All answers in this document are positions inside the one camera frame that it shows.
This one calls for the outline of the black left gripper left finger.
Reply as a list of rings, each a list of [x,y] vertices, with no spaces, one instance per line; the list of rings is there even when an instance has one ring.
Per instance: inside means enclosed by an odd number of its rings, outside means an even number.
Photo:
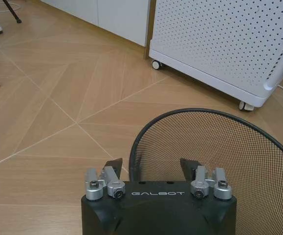
[[[89,168],[85,174],[86,199],[97,201],[103,198],[104,190],[113,199],[121,199],[126,192],[125,183],[120,180],[122,158],[107,161],[97,176],[95,168]]]

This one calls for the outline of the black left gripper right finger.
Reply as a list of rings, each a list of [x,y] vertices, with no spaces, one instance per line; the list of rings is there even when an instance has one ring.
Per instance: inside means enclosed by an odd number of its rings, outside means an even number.
[[[232,198],[232,187],[228,184],[223,168],[216,167],[209,178],[208,170],[198,161],[181,158],[180,166],[186,181],[190,182],[191,194],[195,198],[207,197],[210,188],[213,188],[213,195],[219,200]]]

